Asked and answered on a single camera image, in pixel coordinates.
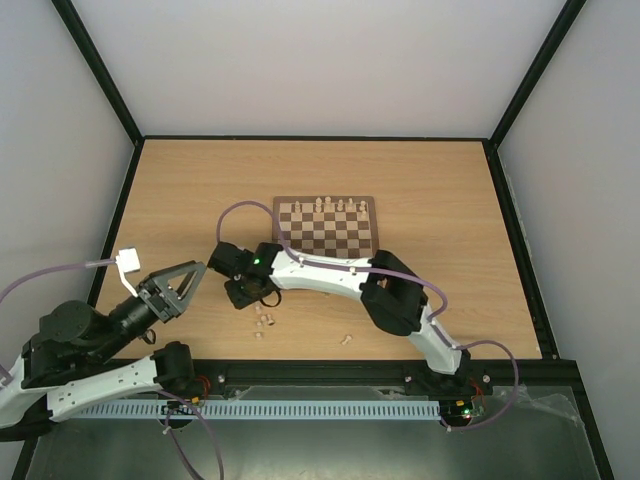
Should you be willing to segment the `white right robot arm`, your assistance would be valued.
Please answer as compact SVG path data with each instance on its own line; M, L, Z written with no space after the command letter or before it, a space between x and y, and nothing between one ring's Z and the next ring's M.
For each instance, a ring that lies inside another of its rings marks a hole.
M225 277L227 297L238 310L285 290L351 298L363 304L378 329L408 338L443 389L458 391L471 379L468 351L444 331L429 305L425 283L388 251L339 259L279 243L261 243L250 251L219 242L207 263L189 261L153 272L138 284L137 294L158 319L168 322L185 312L207 269Z

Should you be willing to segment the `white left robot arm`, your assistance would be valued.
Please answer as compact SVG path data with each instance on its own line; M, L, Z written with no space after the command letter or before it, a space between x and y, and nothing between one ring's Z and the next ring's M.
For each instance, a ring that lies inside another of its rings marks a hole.
M1 438L20 440L47 431L76 412L128 394L165 390L185 395L195 379L187 345L171 342L125 367L106 367L158 316L131 296L109 314L70 300L41 317L1 391Z

